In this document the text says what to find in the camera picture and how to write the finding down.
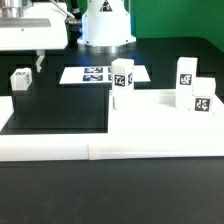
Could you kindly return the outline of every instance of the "white cube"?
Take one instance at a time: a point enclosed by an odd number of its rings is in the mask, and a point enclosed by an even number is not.
[[[191,110],[212,112],[216,83],[214,78],[196,78],[192,89]]]
[[[27,90],[32,82],[32,71],[30,68],[16,69],[10,77],[12,90]]]
[[[113,96],[128,94],[134,89],[134,60],[118,58],[111,63]]]
[[[197,58],[180,57],[176,75],[176,108],[191,108],[192,83],[196,78]]]

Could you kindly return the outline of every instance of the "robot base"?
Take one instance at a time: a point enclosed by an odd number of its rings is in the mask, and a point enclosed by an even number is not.
[[[87,51],[92,53],[99,53],[99,54],[117,54],[120,52],[124,52],[127,49],[135,48],[136,42],[129,42],[123,45],[117,46],[94,46],[89,44],[81,44],[78,43],[78,49],[81,51]]]

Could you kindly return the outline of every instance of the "white tray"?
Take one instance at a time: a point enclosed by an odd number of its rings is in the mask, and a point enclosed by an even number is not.
[[[175,107],[175,90],[135,90],[130,97],[109,100],[109,133],[149,131],[224,131],[224,106],[217,96],[213,112]]]

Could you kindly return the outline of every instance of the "white paper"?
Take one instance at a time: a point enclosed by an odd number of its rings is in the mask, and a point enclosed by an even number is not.
[[[11,96],[0,97],[0,131],[7,123],[13,113],[13,104]]]
[[[88,84],[88,83],[111,83],[112,81],[109,80],[108,76],[111,74],[108,68],[111,66],[95,66],[95,67],[65,67],[60,84]],[[90,73],[85,74],[85,68],[102,68],[103,71],[101,73],[93,73],[93,75],[102,75],[102,81],[83,81],[84,75],[92,75]],[[133,80],[134,82],[149,82],[150,78],[146,71],[144,65],[135,65],[133,71]]]

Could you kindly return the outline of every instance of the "cable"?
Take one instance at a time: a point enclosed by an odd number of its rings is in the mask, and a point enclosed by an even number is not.
[[[57,4],[57,2],[55,2],[54,0],[49,0],[51,3],[53,3],[57,8],[59,8],[62,12],[64,12],[68,17],[75,19],[75,16],[72,15],[72,13],[64,10],[59,4]]]

